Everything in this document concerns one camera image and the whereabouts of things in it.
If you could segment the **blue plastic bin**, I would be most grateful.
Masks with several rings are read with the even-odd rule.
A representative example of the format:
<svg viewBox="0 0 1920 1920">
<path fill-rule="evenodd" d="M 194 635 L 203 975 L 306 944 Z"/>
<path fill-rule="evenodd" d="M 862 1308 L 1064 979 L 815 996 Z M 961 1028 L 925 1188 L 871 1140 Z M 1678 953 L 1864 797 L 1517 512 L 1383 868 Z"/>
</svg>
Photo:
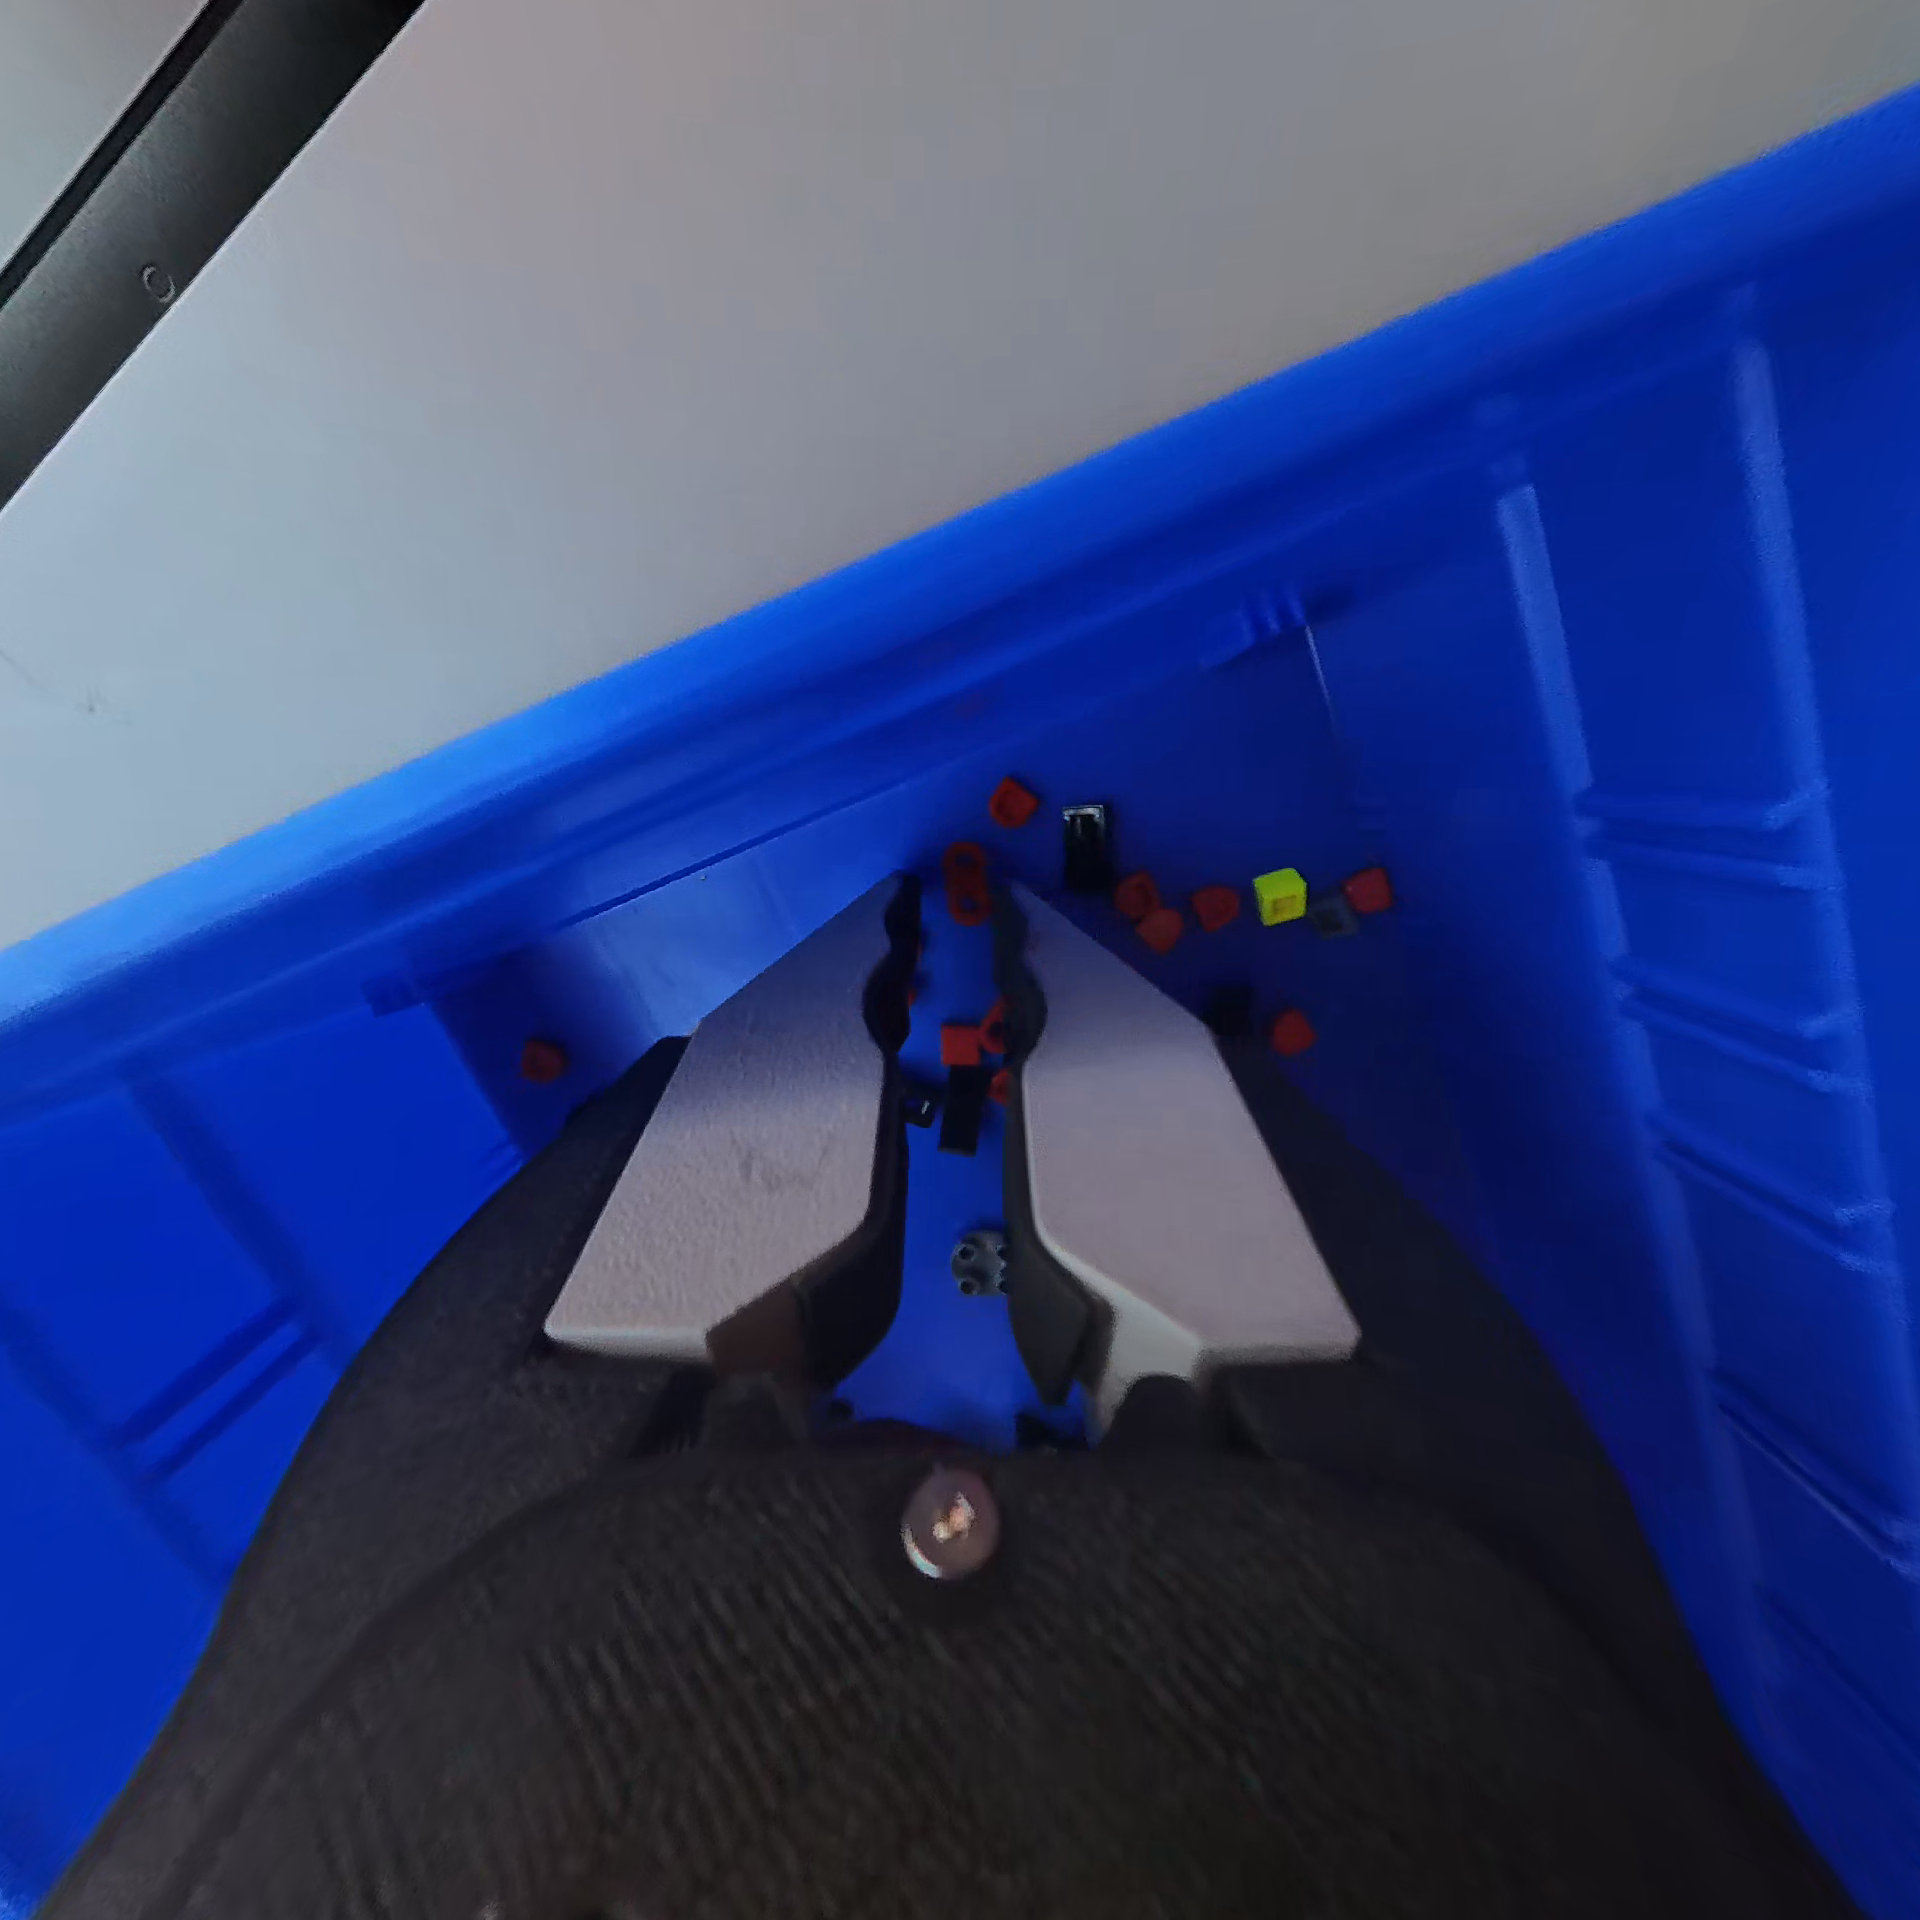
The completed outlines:
<svg viewBox="0 0 1920 1920">
<path fill-rule="evenodd" d="M 6 1915 L 177 1704 L 405 1283 L 587 1095 L 1064 813 L 1447 1221 L 1715 1682 L 1917 1915 L 1917 89 L 6 957 Z"/>
</svg>

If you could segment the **pile of small lego pieces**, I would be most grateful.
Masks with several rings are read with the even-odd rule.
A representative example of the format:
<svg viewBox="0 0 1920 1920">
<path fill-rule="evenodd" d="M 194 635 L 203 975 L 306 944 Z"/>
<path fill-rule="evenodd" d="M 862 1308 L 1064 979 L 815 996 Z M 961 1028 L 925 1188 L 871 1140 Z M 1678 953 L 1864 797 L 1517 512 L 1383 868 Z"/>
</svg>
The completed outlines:
<svg viewBox="0 0 1920 1920">
<path fill-rule="evenodd" d="M 464 1047 L 471 1066 L 487 1061 L 487 1091 L 518 1149 L 534 1157 L 653 1045 L 687 1035 L 888 874 L 922 875 L 922 960 L 903 1047 L 912 1097 L 942 1099 L 954 1066 L 999 1084 L 992 935 L 962 925 L 946 905 L 944 856 L 961 841 L 983 848 L 995 881 L 1022 881 L 1054 901 L 1224 1035 L 1254 1035 L 1263 1049 L 1273 1023 L 1294 1049 L 1307 1049 L 1305 1028 L 1330 1035 L 1330 994 L 1307 979 L 1338 969 L 1342 944 L 1322 941 L 1305 917 L 1263 924 L 1257 896 L 1264 874 L 1299 871 L 1303 895 L 1322 895 L 1368 864 L 1327 807 L 1227 801 L 1221 781 L 1203 784 L 1170 756 L 1155 760 L 1130 792 L 1104 775 L 1042 775 L 1022 763 L 1016 779 L 1054 803 L 1034 807 L 1022 827 L 1002 827 L 991 803 L 999 771 L 989 756 L 919 777 L 702 868 L 678 856 L 658 884 L 512 953 L 496 967 L 498 1009 L 467 1018 L 490 1039 L 469 1035 Z M 1064 884 L 1058 801 L 1088 804 L 1093 793 L 1112 809 L 1115 881 L 1074 896 Z"/>
</svg>

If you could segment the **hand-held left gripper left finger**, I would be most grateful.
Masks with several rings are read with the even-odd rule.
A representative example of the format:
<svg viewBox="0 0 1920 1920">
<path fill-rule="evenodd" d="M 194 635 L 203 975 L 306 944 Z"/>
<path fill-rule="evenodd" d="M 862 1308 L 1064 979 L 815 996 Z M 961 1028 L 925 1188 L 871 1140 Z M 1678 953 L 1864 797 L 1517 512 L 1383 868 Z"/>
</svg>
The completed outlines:
<svg viewBox="0 0 1920 1920">
<path fill-rule="evenodd" d="M 813 1391 L 879 1349 L 919 965 L 922 881 L 895 874 L 693 1028 L 544 1320 L 553 1346 Z"/>
</svg>

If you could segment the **black metal bar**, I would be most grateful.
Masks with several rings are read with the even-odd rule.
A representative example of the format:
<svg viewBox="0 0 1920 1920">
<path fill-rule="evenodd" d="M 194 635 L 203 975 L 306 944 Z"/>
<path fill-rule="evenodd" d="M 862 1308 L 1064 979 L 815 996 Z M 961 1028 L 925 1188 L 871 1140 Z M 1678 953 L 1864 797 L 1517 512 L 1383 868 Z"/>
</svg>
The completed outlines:
<svg viewBox="0 0 1920 1920">
<path fill-rule="evenodd" d="M 210 2 L 3 273 L 3 498 L 41 466 L 419 2 Z"/>
</svg>

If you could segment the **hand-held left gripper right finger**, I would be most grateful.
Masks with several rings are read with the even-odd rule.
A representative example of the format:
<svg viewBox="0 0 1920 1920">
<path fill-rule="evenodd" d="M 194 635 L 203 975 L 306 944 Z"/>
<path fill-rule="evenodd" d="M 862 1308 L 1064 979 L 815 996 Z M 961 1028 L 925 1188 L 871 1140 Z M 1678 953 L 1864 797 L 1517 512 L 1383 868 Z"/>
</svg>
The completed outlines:
<svg viewBox="0 0 1920 1920">
<path fill-rule="evenodd" d="M 1104 1434 L 1147 1378 L 1342 1364 L 1361 1327 L 1215 1032 L 1019 882 L 995 898 L 1011 1324 Z"/>
</svg>

